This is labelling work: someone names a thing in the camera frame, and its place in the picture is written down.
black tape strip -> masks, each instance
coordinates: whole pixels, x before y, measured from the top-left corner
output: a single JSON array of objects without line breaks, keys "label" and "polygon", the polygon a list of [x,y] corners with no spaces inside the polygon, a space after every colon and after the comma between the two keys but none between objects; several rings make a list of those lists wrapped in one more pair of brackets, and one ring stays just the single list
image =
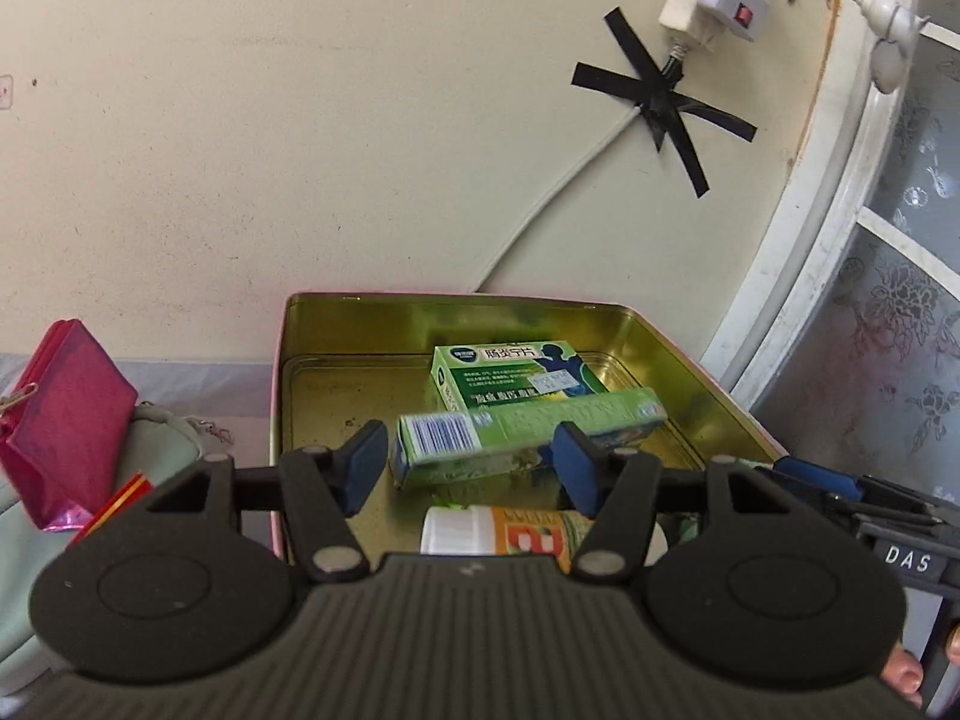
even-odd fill
[{"label": "black tape strip", "polygon": [[653,135],[656,150],[661,150],[664,139],[669,134],[694,191],[698,197],[702,197],[709,191],[709,184],[680,113],[692,114],[747,142],[757,135],[757,128],[733,114],[674,92],[673,87],[683,77],[679,62],[671,59],[661,71],[645,45],[640,42],[637,33],[627,23],[620,8],[611,10],[604,20],[613,33],[613,39],[627,56],[639,78],[632,79],[630,76],[579,62],[570,82],[574,86],[602,92],[621,100],[630,100],[640,106],[641,114]]}]

pink pouch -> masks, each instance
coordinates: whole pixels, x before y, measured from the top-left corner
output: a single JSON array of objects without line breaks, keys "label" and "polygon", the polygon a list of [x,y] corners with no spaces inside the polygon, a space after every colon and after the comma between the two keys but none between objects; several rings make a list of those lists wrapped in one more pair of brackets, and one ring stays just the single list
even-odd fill
[{"label": "pink pouch", "polygon": [[135,403],[80,319],[51,325],[0,402],[0,466],[37,528],[77,530],[107,503]]}]

hand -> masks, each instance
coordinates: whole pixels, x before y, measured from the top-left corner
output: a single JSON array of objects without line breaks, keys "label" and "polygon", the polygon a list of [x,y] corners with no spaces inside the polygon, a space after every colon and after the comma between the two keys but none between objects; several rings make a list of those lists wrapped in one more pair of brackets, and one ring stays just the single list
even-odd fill
[{"label": "hand", "polygon": [[[947,637],[947,659],[955,666],[960,666],[960,625],[954,628]],[[914,658],[904,645],[898,644],[890,653],[887,664],[880,672],[880,678],[894,688],[897,693],[919,709],[923,699],[920,697],[920,685],[923,684],[923,666]]]}]

blue logo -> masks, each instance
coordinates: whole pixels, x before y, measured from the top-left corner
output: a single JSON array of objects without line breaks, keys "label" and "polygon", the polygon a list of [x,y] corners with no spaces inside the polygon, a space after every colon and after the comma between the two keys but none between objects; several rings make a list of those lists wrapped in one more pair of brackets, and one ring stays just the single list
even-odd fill
[{"label": "blue logo", "polygon": [[450,349],[450,354],[456,357],[460,362],[477,361],[476,349],[472,349],[469,346],[457,346],[455,349]]}]

orange bottle label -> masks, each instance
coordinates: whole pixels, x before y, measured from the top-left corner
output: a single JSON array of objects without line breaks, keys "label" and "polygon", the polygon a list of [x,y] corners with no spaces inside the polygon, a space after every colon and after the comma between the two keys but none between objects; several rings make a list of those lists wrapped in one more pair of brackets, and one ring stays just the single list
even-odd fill
[{"label": "orange bottle label", "polygon": [[563,573],[592,525],[577,512],[493,507],[491,513],[497,555],[553,555]]}]

